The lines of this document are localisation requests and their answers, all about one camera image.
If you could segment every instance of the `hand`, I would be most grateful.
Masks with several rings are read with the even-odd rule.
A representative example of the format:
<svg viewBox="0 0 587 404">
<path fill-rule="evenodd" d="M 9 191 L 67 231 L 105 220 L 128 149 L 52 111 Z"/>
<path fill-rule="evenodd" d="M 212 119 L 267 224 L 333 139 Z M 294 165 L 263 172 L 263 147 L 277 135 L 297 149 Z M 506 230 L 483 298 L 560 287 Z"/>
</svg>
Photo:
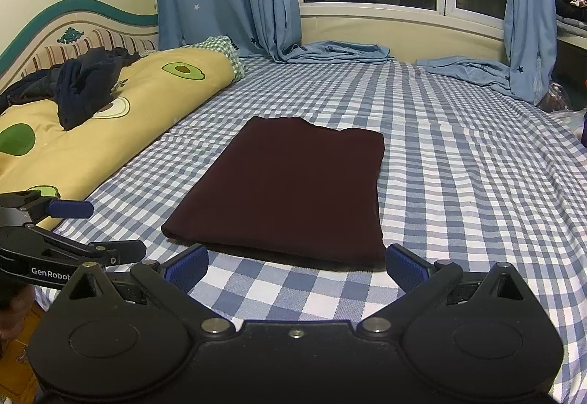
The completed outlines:
<svg viewBox="0 0 587 404">
<path fill-rule="evenodd" d="M 10 308 L 0 309 L 0 338 L 15 339 L 24 327 L 25 316 L 34 303 L 34 286 L 25 286 L 10 303 Z"/>
</svg>

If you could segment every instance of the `avocado print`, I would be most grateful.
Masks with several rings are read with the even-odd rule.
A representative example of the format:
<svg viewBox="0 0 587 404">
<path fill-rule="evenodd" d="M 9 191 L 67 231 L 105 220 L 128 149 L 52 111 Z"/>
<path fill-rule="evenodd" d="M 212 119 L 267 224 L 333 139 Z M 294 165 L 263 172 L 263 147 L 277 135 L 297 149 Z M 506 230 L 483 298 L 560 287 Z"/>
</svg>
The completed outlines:
<svg viewBox="0 0 587 404">
<path fill-rule="evenodd" d="M 108 103 L 100 111 L 93 115 L 92 118 L 99 120 L 113 120 L 122 118 L 130 111 L 130 102 L 124 96 L 119 96 L 112 103 Z"/>
<path fill-rule="evenodd" d="M 28 190 L 39 190 L 42 197 L 55 197 L 55 199 L 61 198 L 59 190 L 57 190 L 57 187 L 55 186 L 34 186 L 28 188 Z"/>
<path fill-rule="evenodd" d="M 33 146 L 34 131 L 28 124 L 17 123 L 0 132 L 0 152 L 24 156 Z"/>
<path fill-rule="evenodd" d="M 176 77 L 185 78 L 186 80 L 203 80 L 206 77 L 200 68 L 189 63 L 168 63 L 163 69 Z"/>
</svg>

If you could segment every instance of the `blue and white plaid fabric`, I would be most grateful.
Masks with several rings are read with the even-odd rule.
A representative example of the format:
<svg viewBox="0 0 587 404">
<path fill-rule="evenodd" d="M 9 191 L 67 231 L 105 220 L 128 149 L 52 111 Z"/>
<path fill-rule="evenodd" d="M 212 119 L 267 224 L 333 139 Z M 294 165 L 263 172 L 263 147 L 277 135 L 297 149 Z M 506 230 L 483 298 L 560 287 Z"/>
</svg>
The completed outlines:
<svg viewBox="0 0 587 404">
<path fill-rule="evenodd" d="M 253 115 L 379 131 L 385 243 L 471 271 L 513 263 L 565 343 L 553 396 L 587 402 L 587 155 L 570 131 L 529 104 L 406 63 L 247 65 L 245 80 L 102 184 L 90 196 L 92 218 L 56 231 L 83 242 L 141 239 L 164 261 L 181 247 L 161 225 Z M 400 293 L 384 272 L 211 253 L 192 296 L 239 326 L 247 318 L 357 322 Z M 39 289 L 37 298 L 47 308 L 55 292 Z"/>
</svg>

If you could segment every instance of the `shelf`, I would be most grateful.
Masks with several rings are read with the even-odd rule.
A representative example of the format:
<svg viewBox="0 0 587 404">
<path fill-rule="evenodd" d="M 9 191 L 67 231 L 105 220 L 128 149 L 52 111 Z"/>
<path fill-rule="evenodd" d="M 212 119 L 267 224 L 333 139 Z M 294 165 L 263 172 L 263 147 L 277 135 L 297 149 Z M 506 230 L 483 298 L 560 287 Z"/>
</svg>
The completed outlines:
<svg viewBox="0 0 587 404">
<path fill-rule="evenodd" d="M 587 37 L 580 37 L 579 35 L 573 35 L 559 30 L 557 39 L 561 42 L 568 43 L 569 45 L 574 45 L 587 50 Z"/>
</svg>

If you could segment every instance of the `window frame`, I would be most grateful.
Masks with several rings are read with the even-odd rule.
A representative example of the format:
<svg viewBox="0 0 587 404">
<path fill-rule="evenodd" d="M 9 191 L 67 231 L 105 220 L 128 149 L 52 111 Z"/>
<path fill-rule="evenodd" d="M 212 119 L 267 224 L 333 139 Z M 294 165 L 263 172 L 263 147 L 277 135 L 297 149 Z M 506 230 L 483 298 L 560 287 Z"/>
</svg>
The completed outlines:
<svg viewBox="0 0 587 404">
<path fill-rule="evenodd" d="M 358 16 L 396 19 L 425 25 L 453 28 L 503 40 L 503 20 L 488 15 L 459 9 L 457 0 L 436 0 L 436 10 L 390 4 L 351 2 L 306 2 L 298 0 L 302 17 Z"/>
</svg>

